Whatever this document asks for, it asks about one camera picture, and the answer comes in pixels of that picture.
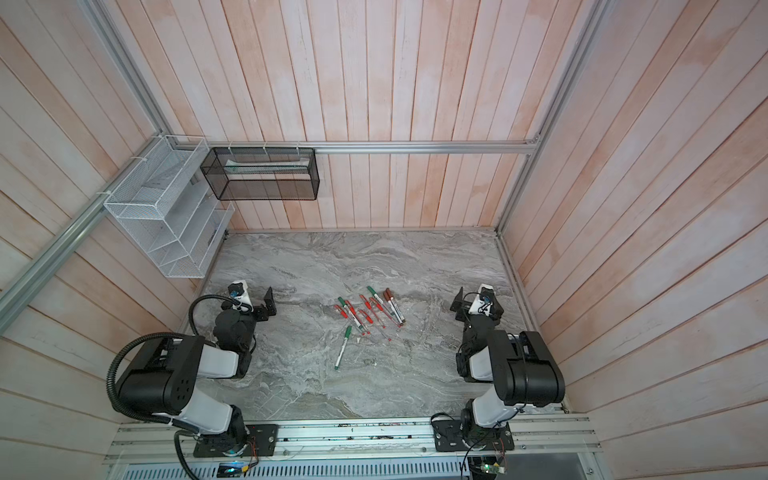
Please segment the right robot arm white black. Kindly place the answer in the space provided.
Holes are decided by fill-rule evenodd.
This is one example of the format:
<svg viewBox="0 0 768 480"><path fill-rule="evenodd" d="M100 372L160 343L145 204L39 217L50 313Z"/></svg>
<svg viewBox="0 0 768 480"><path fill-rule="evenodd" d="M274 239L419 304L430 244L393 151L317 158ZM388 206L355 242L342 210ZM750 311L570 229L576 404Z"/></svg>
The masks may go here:
<svg viewBox="0 0 768 480"><path fill-rule="evenodd" d="M502 430L525 407L543 408L565 397L564 376L537 331L500 328L504 308L490 285L460 290L451 303L463 324L455 355L457 373L469 383L488 383L461 412L459 432L470 448L500 444Z"/></svg>

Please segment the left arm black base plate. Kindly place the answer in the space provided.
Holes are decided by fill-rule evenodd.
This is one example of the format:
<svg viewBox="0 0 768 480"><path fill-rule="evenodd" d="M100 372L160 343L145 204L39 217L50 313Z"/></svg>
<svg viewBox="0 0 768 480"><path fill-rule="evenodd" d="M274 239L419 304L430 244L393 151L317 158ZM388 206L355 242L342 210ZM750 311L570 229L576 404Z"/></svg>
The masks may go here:
<svg viewBox="0 0 768 480"><path fill-rule="evenodd" d="M275 451L278 429L277 424L245 424L221 434L202 435L193 457L270 457Z"/></svg>

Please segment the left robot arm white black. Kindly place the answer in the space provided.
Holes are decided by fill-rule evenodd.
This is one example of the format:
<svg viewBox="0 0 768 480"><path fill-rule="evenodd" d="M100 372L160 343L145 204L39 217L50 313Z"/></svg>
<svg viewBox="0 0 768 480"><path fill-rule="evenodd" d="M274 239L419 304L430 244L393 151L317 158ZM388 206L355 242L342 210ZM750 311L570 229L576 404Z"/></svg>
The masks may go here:
<svg viewBox="0 0 768 480"><path fill-rule="evenodd" d="M189 306L190 335L151 333L125 345L106 375L112 408L131 419L177 428L196 440L201 457L263 456L260 434L242 410L196 386L200 378L241 379L256 349L256 325L277 314L274 293L251 301L245 281L225 295L201 295Z"/></svg>

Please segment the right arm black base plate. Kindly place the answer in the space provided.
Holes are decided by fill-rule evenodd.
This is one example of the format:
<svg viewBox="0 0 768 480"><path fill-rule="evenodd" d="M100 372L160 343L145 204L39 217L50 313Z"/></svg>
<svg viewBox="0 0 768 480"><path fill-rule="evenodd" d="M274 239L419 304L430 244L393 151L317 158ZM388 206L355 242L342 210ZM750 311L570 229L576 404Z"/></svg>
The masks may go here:
<svg viewBox="0 0 768 480"><path fill-rule="evenodd" d="M507 426L483 428L474 424L439 416L430 421L434 447L438 452L511 451L515 448Z"/></svg>

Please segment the green capped white marker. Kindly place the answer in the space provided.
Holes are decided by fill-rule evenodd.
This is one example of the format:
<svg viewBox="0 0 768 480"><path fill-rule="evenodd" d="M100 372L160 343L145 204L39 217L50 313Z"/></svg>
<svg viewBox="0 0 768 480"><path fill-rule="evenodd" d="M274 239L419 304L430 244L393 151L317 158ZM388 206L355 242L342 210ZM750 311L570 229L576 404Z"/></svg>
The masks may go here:
<svg viewBox="0 0 768 480"><path fill-rule="evenodd" d="M340 368L340 365L341 365L341 362L342 362L342 359L343 359L345 350L347 348L347 345L348 345L349 338L350 338L351 334L352 334L352 326L350 325L350 326L347 326L347 328L346 328L346 330L344 332L342 344L341 344L339 353L338 353L337 358L336 358L335 363L334 363L334 370L339 370L339 368Z"/></svg>

